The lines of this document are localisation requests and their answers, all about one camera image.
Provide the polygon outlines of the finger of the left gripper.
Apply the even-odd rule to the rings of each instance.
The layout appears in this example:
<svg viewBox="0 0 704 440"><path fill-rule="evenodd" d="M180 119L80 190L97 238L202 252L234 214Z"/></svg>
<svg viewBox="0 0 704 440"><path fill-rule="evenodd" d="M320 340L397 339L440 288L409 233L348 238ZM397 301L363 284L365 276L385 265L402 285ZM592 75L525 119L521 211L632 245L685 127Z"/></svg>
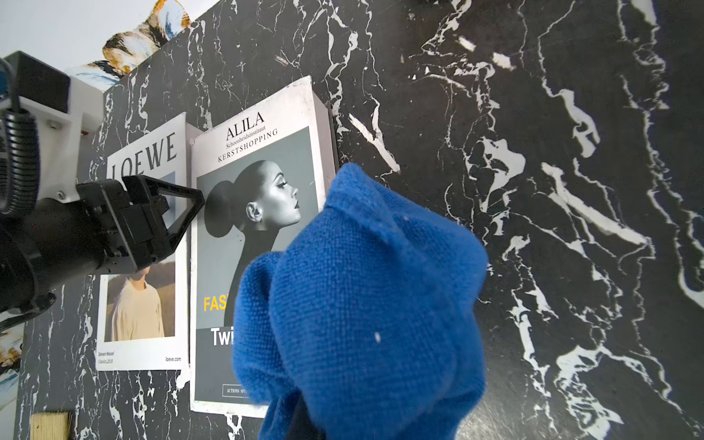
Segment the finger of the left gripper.
<svg viewBox="0 0 704 440"><path fill-rule="evenodd" d="M125 238L134 259L166 259L186 236L205 206L197 189L148 176L126 176L130 205L122 214Z"/></svg>

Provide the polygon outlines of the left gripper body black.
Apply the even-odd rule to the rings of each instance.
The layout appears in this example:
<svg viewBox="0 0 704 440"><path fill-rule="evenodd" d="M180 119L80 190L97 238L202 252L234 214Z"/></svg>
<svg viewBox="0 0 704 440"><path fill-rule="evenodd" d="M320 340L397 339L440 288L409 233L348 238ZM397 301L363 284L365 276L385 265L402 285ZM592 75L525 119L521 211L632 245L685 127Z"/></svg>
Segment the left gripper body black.
<svg viewBox="0 0 704 440"><path fill-rule="evenodd" d="M25 216L1 218L1 309L27 313L51 304L53 288L89 274L128 274L165 258L132 258L122 214L124 183L77 187L76 202L45 198Z"/></svg>

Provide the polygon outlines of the LOEWE white magazine book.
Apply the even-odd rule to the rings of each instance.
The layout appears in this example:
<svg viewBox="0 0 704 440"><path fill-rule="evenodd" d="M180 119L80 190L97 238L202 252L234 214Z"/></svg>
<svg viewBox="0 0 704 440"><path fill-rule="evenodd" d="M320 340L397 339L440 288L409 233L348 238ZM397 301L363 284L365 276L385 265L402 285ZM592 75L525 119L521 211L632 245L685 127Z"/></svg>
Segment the LOEWE white magazine book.
<svg viewBox="0 0 704 440"><path fill-rule="evenodd" d="M191 147L201 131L179 113L107 159L106 177L142 188L121 216L126 242L100 278L95 363L99 371L188 366L188 227Z"/></svg>

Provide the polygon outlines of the grey Twins story book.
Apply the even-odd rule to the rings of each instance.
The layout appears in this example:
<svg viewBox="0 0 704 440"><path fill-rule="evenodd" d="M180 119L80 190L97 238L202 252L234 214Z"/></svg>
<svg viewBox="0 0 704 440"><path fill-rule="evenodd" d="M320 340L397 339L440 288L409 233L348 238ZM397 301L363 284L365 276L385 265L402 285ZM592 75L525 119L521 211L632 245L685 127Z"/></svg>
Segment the grey Twins story book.
<svg viewBox="0 0 704 440"><path fill-rule="evenodd" d="M190 407L261 418L232 367L241 277L282 251L323 208L337 173L331 111L310 77L199 136L192 186L205 206L191 225Z"/></svg>

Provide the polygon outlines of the blue microfibre cloth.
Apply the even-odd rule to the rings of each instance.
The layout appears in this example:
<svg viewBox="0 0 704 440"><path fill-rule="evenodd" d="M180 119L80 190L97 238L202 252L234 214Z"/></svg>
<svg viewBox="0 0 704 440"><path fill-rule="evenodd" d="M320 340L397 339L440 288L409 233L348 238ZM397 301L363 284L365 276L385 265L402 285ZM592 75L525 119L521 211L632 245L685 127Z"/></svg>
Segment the blue microfibre cloth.
<svg viewBox="0 0 704 440"><path fill-rule="evenodd" d="M254 260L233 364L263 439L451 439L485 388L469 229L344 165L323 211Z"/></svg>

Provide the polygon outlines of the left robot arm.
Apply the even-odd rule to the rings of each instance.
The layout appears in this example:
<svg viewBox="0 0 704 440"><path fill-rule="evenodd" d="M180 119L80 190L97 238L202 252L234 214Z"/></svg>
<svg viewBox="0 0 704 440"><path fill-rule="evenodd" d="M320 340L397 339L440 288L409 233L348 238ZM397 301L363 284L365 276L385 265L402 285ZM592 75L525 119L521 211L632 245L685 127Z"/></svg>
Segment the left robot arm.
<svg viewBox="0 0 704 440"><path fill-rule="evenodd" d="M90 274L128 274L166 260L203 194L133 172L75 180L80 139L98 116L66 74L21 51L1 62L1 327L43 314L54 289Z"/></svg>

